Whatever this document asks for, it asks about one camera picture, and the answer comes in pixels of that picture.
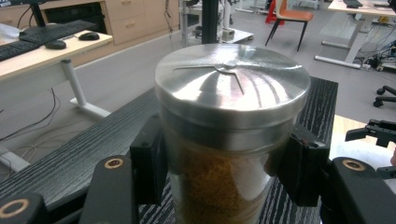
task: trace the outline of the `orange chair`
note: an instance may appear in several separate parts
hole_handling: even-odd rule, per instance
[[[303,36],[305,33],[306,25],[309,21],[312,21],[314,14],[312,12],[306,11],[298,11],[298,10],[287,10],[287,0],[273,0],[276,1],[276,22],[271,30],[270,35],[268,36],[267,42],[265,42],[265,46],[267,46],[268,41],[272,39],[274,33],[277,29],[277,26],[281,21],[299,21],[304,23],[303,32],[301,33],[300,42],[298,43],[297,51],[300,49],[301,41],[303,40]]]

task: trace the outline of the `dark wooden table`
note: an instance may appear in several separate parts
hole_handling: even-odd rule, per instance
[[[312,77],[308,102],[298,118],[311,133],[330,144],[338,84]],[[112,113],[88,130],[0,184],[0,199],[26,191],[43,196],[46,204],[90,184],[97,162],[124,155],[129,145],[159,104],[150,90]],[[162,206],[140,206],[140,223],[175,223],[169,181],[163,191]],[[262,210],[260,223],[319,223],[318,208],[293,204],[282,185],[272,186]]]

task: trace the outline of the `computer mouse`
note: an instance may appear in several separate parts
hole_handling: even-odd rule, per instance
[[[53,40],[44,45],[47,49],[65,49],[66,43],[62,40]]]
[[[99,38],[99,34],[95,32],[89,32],[78,37],[79,40],[97,40]]]

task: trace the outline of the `cabinet drawer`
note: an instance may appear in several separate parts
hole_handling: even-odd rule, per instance
[[[131,17],[125,20],[112,21],[114,43],[120,44],[134,38],[138,38],[147,33],[145,16]]]
[[[106,7],[111,21],[145,14],[142,0],[110,0],[106,1]]]

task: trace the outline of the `black keyboard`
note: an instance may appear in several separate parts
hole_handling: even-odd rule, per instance
[[[0,46],[0,62],[28,51],[38,49],[40,45],[26,41],[15,41]]]
[[[344,3],[350,7],[362,7],[363,4],[358,0],[344,0]]]
[[[52,40],[61,39],[90,29],[94,25],[94,23],[88,21],[71,21],[64,24],[35,27],[32,31],[28,30],[27,34],[20,35],[20,40],[36,43],[38,45],[45,45]]]

